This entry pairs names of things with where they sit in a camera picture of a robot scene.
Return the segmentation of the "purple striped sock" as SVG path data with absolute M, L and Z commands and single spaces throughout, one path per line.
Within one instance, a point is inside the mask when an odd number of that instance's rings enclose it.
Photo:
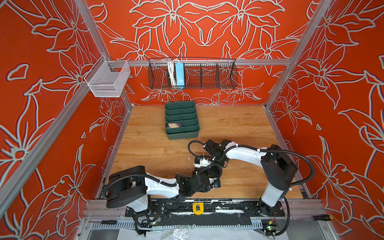
M 167 128 L 170 128 L 170 129 L 182 128 L 182 127 L 183 127 L 183 125 L 180 122 L 170 122 L 170 123 L 167 123 Z

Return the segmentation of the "green compartment tray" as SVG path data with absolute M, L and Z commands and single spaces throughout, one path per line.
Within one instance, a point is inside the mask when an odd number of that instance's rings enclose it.
M 167 128 L 167 123 L 180 122 L 182 128 Z M 165 132 L 169 140 L 197 138 L 200 124 L 194 101 L 167 103 L 165 105 Z

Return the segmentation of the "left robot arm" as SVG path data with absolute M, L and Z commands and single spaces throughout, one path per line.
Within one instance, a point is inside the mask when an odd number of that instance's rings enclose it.
M 183 200 L 195 193 L 206 193 L 220 187 L 223 167 L 210 164 L 198 168 L 191 176 L 175 174 L 172 179 L 155 177 L 146 172 L 144 166 L 136 166 L 109 176 L 109 181 L 100 192 L 100 199 L 107 200 L 107 208 L 127 207 L 127 214 L 134 221 L 135 231 L 143 235 L 161 215 L 155 213 L 153 219 L 148 209 L 151 196 Z

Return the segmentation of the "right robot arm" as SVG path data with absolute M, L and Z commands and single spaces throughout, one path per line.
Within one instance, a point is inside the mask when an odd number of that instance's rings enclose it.
M 187 178 L 184 184 L 189 197 L 194 193 L 206 193 L 219 187 L 223 169 L 229 161 L 243 161 L 262 168 L 268 179 L 267 187 L 256 206 L 257 215 L 267 217 L 274 213 L 279 200 L 288 201 L 286 194 L 293 186 L 307 183 L 315 176 L 315 167 L 308 158 L 292 151 L 283 150 L 277 145 L 271 145 L 269 148 L 256 148 L 239 145 L 230 140 L 223 140 L 220 143 L 208 140 L 202 145 L 208 154 L 206 156 L 194 154 L 195 172 Z M 296 156 L 308 164 L 310 173 L 306 178 L 293 181 L 298 166 L 291 156 Z

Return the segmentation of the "clear plastic wall bin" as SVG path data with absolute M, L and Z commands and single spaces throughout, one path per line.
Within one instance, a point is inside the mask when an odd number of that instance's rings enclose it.
M 84 80 L 95 97 L 119 98 L 130 75 L 128 61 L 109 61 L 101 55 Z

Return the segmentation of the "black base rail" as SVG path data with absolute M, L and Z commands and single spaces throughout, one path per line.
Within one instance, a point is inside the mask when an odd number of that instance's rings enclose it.
M 193 213 L 193 203 L 204 203 L 204 213 Z M 281 202 L 275 207 L 262 208 L 254 199 L 153 199 L 148 209 L 151 219 L 155 213 L 161 215 L 149 229 L 193 227 L 193 228 L 249 228 L 262 229 L 277 226 L 276 221 L 286 217 Z

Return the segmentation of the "light blue box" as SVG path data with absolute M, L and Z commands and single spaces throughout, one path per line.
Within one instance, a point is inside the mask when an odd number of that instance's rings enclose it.
M 185 87 L 184 63 L 176 62 L 175 70 L 176 70 L 177 87 L 180 89 L 183 89 Z

